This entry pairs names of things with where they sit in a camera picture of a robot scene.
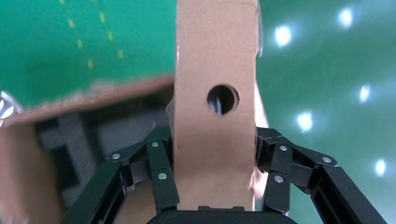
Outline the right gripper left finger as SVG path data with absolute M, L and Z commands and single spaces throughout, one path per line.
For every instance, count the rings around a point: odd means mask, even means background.
M 179 195 L 168 154 L 173 149 L 169 126 L 156 127 L 141 142 L 107 157 L 69 208 L 63 224 L 113 224 L 127 197 L 128 187 L 137 183 L 132 165 L 146 156 L 143 173 L 152 181 L 157 214 L 179 209 Z

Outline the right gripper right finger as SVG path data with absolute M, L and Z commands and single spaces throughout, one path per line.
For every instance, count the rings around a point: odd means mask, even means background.
M 325 224 L 385 223 L 333 157 L 298 146 L 276 129 L 256 129 L 255 160 L 268 173 L 262 211 L 289 212 L 293 184 L 310 196 Z

